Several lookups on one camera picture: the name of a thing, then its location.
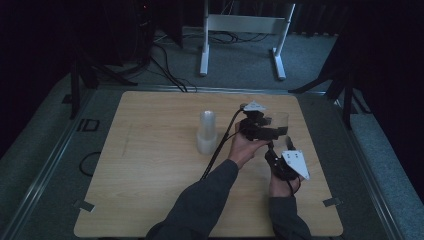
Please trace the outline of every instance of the dark background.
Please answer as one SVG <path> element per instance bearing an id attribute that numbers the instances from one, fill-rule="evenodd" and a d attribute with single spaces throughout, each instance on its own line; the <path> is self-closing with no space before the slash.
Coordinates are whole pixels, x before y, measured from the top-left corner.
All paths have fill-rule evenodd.
<path id="1" fill-rule="evenodd" d="M 0 156 L 26 126 L 54 84 L 69 73 L 75 60 L 72 34 L 79 37 L 77 42 L 90 42 L 88 37 L 76 34 L 78 23 L 104 20 L 100 0 L 84 2 L 87 4 L 83 6 L 78 5 L 82 3 L 78 1 L 74 5 L 55 0 L 0 2 Z M 162 28 L 171 31 L 176 42 L 181 34 L 178 24 L 202 26 L 203 21 L 203 1 L 181 0 L 179 8 L 172 5 L 178 2 L 156 1 L 160 6 L 156 9 L 161 11 L 154 14 L 155 24 L 162 24 Z M 385 1 L 355 6 L 359 7 L 350 18 L 354 24 L 342 31 L 328 64 L 331 67 L 335 62 L 349 59 L 352 52 L 359 54 L 355 86 L 363 91 L 423 199 L 424 190 L 419 187 L 424 161 L 421 151 L 424 143 L 421 127 L 424 123 L 423 3 Z M 171 18 L 177 27 L 167 25 Z M 110 28 L 107 24 L 98 25 L 94 36 L 111 34 Z M 366 47 L 358 48 L 358 41 L 366 43 L 362 45 Z M 122 62 L 129 58 L 122 46 L 110 47 L 107 38 L 102 43 L 112 50 L 101 60 Z"/>

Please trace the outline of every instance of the metal stand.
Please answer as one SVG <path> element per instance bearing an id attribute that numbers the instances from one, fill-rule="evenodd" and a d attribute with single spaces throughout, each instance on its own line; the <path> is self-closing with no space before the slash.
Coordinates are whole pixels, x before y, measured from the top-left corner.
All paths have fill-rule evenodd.
<path id="1" fill-rule="evenodd" d="M 288 4 L 288 6 L 285 18 L 218 15 L 209 14 L 209 0 L 205 0 L 203 22 L 204 43 L 200 63 L 200 75 L 206 76 L 208 74 L 209 31 L 251 32 L 280 35 L 277 47 L 273 48 L 272 52 L 278 79 L 285 80 L 286 73 L 281 58 L 281 50 L 286 40 L 295 4 Z"/>

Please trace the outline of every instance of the wooden table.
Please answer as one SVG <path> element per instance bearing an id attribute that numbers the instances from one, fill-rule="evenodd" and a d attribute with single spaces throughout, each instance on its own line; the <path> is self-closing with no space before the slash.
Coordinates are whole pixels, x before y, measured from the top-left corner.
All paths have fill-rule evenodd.
<path id="1" fill-rule="evenodd" d="M 289 116 L 289 135 L 302 150 L 311 175 L 296 194 L 299 215 L 314 236 L 338 236 L 343 228 L 296 97 L 221 93 L 126 92 L 106 139 L 74 232 L 79 237 L 144 237 L 162 221 L 178 195 L 202 176 L 211 156 L 198 153 L 200 112 L 216 114 L 219 140 L 241 103 L 256 102 L 269 112 Z M 237 121 L 245 118 L 239 114 Z M 226 159 L 223 147 L 214 167 Z M 269 166 L 264 154 L 240 171 L 226 207 L 213 229 L 215 237 L 273 236 L 268 217 Z"/>

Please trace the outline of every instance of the sleeve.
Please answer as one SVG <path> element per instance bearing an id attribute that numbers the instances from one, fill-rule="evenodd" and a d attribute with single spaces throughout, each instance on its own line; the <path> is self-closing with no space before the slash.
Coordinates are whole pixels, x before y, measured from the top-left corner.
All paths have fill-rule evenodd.
<path id="1" fill-rule="evenodd" d="M 146 240 L 207 239 L 224 209 L 237 175 L 237 164 L 225 160 L 206 179 L 180 194 L 166 219 L 150 229 Z"/>
<path id="2" fill-rule="evenodd" d="M 312 239 L 308 225 L 297 215 L 296 198 L 269 198 L 269 216 L 278 240 Z"/>

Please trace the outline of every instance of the gray carpet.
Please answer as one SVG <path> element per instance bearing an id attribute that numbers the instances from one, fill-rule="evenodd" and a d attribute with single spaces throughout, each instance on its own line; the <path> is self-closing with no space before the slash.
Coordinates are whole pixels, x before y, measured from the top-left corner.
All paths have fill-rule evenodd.
<path id="1" fill-rule="evenodd" d="M 243 37 L 249 38 L 251 35 L 246 34 Z M 201 39 L 195 37 L 184 39 L 183 49 L 163 41 L 160 45 L 168 53 L 171 73 L 178 78 L 190 81 L 198 87 L 199 91 L 211 91 L 211 88 L 217 91 L 221 88 L 226 91 L 265 89 L 268 92 L 281 93 L 281 91 L 302 86 L 318 75 L 335 38 L 326 36 L 306 38 L 290 35 L 283 49 L 283 61 L 287 73 L 287 80 L 283 82 L 276 80 L 273 63 L 269 58 L 269 49 L 276 41 L 275 37 L 270 36 L 256 43 L 211 44 L 207 77 L 198 76 Z M 155 47 L 152 55 L 164 66 L 164 55 L 159 48 Z M 87 107 L 82 109 L 79 118 L 74 121 L 68 119 L 70 106 L 61 103 L 63 96 L 70 91 L 69 79 L 59 82 L 31 123 L 0 161 L 0 196 L 7 196 L 2 197 L 0 201 L 0 217 L 2 218 L 0 226 L 4 229 L 5 225 L 12 221 L 14 213 L 25 196 L 26 189 L 30 187 L 46 159 L 49 158 L 50 152 L 60 140 L 63 131 L 69 129 L 69 126 L 77 126 L 81 118 L 98 119 L 100 125 L 97 132 L 72 130 L 70 141 L 59 158 L 60 162 L 49 184 L 28 221 L 24 222 L 19 237 L 16 238 L 78 239 L 73 235 L 73 226 L 79 210 L 72 204 L 75 200 L 84 198 L 90 182 L 90 178 L 79 171 L 78 164 L 85 155 L 101 151 L 123 91 L 143 91 L 152 88 L 175 91 L 175 87 L 167 87 L 172 84 L 158 75 L 158 72 L 158 68 L 151 64 L 141 74 L 129 76 L 132 81 L 140 83 L 138 87 L 120 86 L 100 76 L 102 85 L 98 90 L 94 93 L 89 90 L 84 91 L 88 96 L 92 93 L 92 98 Z M 328 84 L 322 84 L 313 91 L 323 92 Z M 298 97 L 318 156 L 322 161 L 330 190 L 334 197 L 343 201 L 343 204 L 337 208 L 345 229 L 344 239 L 388 239 L 380 216 L 375 210 L 373 199 L 364 184 L 361 169 L 356 163 L 358 154 L 355 153 L 355 146 L 352 146 L 352 141 L 349 140 L 352 138 L 352 132 L 346 131 L 341 123 L 340 109 L 320 95 L 302 94 Z M 370 124 L 368 119 L 372 119 L 372 115 L 360 116 L 352 118 L 355 129 L 375 126 Z M 357 135 L 356 139 L 363 143 L 362 149 L 367 149 L 370 138 L 374 140 L 382 138 L 384 141 L 384 136 L 381 134 L 374 136 L 370 133 L 375 127 L 365 130 L 366 132 L 355 129 L 353 132 Z M 385 158 L 384 154 L 375 156 L 378 159 L 381 157 Z M 96 160 L 97 156 L 90 157 L 90 162 L 94 165 Z M 402 199 L 402 196 L 393 197 L 396 199 L 395 203 Z M 416 204 L 421 207 L 418 211 L 421 211 L 422 204 L 419 205 L 416 201 L 411 206 L 405 206 L 405 209 L 409 211 L 412 207 L 416 208 Z M 417 218 L 411 220 L 414 223 L 423 223 L 422 218 L 419 217 L 418 220 Z M 404 238 L 422 238 L 424 232 L 420 231 L 422 226 L 413 224 L 415 229 L 403 227 L 401 230 Z"/>

